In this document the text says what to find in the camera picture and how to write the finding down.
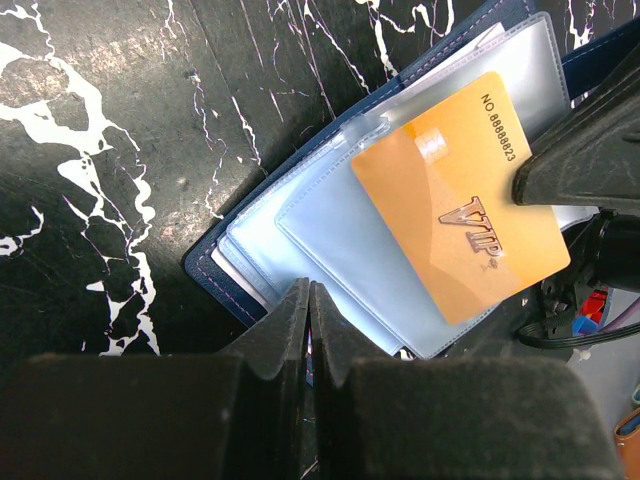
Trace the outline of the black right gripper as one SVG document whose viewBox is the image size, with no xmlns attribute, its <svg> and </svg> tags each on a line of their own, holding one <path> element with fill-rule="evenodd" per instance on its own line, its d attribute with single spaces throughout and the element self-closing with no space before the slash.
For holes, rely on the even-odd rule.
<svg viewBox="0 0 640 480">
<path fill-rule="evenodd" d="M 512 187 L 518 205 L 639 204 L 639 51 L 534 144 Z M 541 283 L 545 313 L 577 311 L 587 289 L 639 291 L 639 217 L 602 210 L 562 231 L 570 263 Z"/>
</svg>

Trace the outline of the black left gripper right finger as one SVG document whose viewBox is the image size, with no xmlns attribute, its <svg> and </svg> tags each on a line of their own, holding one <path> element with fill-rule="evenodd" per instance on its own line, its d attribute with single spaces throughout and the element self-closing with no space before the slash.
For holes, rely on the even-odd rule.
<svg viewBox="0 0 640 480">
<path fill-rule="evenodd" d="M 309 290 L 324 479 L 621 479 L 583 382 L 543 357 L 402 361 Z"/>
</svg>

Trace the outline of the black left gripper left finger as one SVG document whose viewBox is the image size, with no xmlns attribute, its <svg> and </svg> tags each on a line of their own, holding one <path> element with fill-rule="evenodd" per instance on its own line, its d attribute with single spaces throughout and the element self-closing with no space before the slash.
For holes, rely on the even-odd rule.
<svg viewBox="0 0 640 480">
<path fill-rule="evenodd" d="M 5 479 L 295 479 L 309 282 L 222 351 L 44 354 L 1 391 Z"/>
</svg>

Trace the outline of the gold VIP credit card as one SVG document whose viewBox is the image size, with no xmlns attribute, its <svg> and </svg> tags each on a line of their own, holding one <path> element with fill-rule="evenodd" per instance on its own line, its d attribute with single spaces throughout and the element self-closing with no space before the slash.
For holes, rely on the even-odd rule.
<svg viewBox="0 0 640 480">
<path fill-rule="evenodd" d="M 512 200 L 515 173 L 530 155 L 504 82 L 489 72 L 352 160 L 451 325 L 570 262 L 553 210 Z"/>
</svg>

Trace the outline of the navy blue card holder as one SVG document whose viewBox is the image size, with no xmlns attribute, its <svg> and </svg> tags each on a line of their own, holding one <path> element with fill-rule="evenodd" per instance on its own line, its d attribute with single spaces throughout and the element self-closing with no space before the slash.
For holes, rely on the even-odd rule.
<svg viewBox="0 0 640 480">
<path fill-rule="evenodd" d="M 560 56 L 549 16 L 531 1 L 488 1 L 280 165 L 187 254 L 185 269 L 247 326 L 298 278 L 322 283 L 339 311 L 389 354 L 429 359 L 475 326 L 445 322 L 351 171 L 356 152 L 488 70 L 535 138 L 601 83 L 639 40 L 631 20 Z"/>
</svg>

